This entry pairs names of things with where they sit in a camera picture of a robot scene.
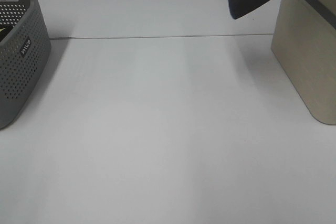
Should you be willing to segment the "beige plastic storage bin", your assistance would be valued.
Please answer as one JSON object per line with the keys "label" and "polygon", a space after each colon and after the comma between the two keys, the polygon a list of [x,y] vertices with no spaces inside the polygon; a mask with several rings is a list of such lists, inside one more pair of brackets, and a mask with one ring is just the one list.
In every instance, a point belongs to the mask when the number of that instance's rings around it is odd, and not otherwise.
{"label": "beige plastic storage bin", "polygon": [[312,117],[335,125],[335,0],[281,0],[271,49]]}

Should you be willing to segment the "grey perforated plastic basket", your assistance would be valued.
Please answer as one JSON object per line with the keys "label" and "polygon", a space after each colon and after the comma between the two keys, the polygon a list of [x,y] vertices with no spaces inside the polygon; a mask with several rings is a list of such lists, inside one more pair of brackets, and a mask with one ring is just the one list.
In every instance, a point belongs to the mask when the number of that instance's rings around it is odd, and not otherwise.
{"label": "grey perforated plastic basket", "polygon": [[1,128],[12,124],[51,52],[38,0],[1,1]]}

